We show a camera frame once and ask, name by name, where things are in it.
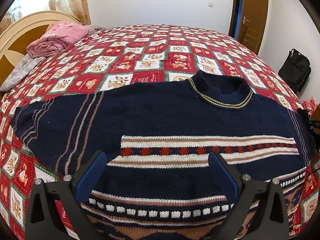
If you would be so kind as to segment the red patchwork bear bedspread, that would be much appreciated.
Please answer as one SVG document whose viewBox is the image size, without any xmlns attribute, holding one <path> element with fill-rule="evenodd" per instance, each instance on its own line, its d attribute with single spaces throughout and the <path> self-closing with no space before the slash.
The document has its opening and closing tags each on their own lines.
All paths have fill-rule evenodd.
<svg viewBox="0 0 320 240">
<path fill-rule="evenodd" d="M 11 127 L 16 109 L 58 96 L 93 94 L 134 83 L 183 81 L 198 71 L 244 79 L 255 94 L 297 113 L 297 96 L 255 53 L 217 31 L 174 25 L 132 25 L 86 35 L 42 60 L 1 100 L 1 215 L 18 239 L 36 179 L 61 174 L 36 158 Z M 307 226 L 319 202 L 319 154 L 311 158 L 298 204 L 287 210 L 289 237 Z"/>
</svg>

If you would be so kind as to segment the beige patterned curtain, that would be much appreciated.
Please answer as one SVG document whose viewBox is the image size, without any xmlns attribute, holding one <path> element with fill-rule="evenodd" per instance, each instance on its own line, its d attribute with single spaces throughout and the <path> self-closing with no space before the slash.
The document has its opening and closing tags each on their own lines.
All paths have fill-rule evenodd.
<svg viewBox="0 0 320 240">
<path fill-rule="evenodd" d="M 1 19 L 1 33 L 21 18 L 47 10 L 71 15 L 83 25 L 91 24 L 87 0 L 14 0 Z"/>
</svg>

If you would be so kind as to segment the navy patterned knit sweater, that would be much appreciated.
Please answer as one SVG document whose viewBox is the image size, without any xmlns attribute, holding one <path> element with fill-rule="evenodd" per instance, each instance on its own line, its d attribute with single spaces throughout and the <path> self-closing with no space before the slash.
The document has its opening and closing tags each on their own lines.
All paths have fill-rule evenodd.
<svg viewBox="0 0 320 240">
<path fill-rule="evenodd" d="M 242 78 L 203 71 L 31 103 L 10 124 L 61 175 L 106 154 L 81 203 L 103 239 L 215 235 L 237 199 L 212 153 L 255 180 L 278 179 L 291 211 L 316 153 L 298 113 L 255 94 Z"/>
</svg>

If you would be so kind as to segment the brown wooden door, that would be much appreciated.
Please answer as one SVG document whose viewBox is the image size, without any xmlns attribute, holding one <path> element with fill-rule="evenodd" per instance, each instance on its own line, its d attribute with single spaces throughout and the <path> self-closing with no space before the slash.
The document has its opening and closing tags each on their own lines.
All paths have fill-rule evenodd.
<svg viewBox="0 0 320 240">
<path fill-rule="evenodd" d="M 233 0 L 228 35 L 258 53 L 268 13 L 268 0 Z"/>
</svg>

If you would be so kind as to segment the folded pink blanket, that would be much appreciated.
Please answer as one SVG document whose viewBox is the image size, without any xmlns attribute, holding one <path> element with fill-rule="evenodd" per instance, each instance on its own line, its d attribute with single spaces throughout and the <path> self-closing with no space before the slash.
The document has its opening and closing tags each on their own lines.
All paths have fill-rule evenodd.
<svg viewBox="0 0 320 240">
<path fill-rule="evenodd" d="M 40 38 L 31 42 L 26 51 L 32 58 L 49 57 L 80 41 L 89 31 L 89 27 L 78 23 L 56 22 Z"/>
</svg>

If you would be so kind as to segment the red patterned bag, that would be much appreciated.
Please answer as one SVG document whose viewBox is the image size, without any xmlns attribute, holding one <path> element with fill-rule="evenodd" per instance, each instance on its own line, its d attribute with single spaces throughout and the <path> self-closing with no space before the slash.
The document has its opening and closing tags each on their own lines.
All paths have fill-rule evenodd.
<svg viewBox="0 0 320 240">
<path fill-rule="evenodd" d="M 308 100 L 302 102 L 302 107 L 308 112 L 309 115 L 313 115 L 318 107 L 318 103 L 314 100 L 313 97 L 310 97 L 308 98 Z"/>
</svg>

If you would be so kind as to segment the grey floral pillow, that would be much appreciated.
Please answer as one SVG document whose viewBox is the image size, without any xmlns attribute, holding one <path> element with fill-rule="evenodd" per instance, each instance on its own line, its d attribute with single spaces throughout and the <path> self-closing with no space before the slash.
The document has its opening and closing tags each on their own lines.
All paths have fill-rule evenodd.
<svg viewBox="0 0 320 240">
<path fill-rule="evenodd" d="M 26 54 L 1 85 L 1 92 L 7 92 L 18 85 L 45 57 L 32 58 Z"/>
</svg>

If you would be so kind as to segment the cream wooden headboard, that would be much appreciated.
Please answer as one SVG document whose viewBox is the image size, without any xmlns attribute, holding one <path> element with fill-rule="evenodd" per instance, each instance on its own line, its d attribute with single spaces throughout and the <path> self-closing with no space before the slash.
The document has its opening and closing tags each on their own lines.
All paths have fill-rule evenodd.
<svg viewBox="0 0 320 240">
<path fill-rule="evenodd" d="M 40 38 L 57 21 L 79 23 L 58 11 L 41 11 L 21 18 L 1 34 L 0 82 L 3 83 L 27 53 L 26 47 Z"/>
</svg>

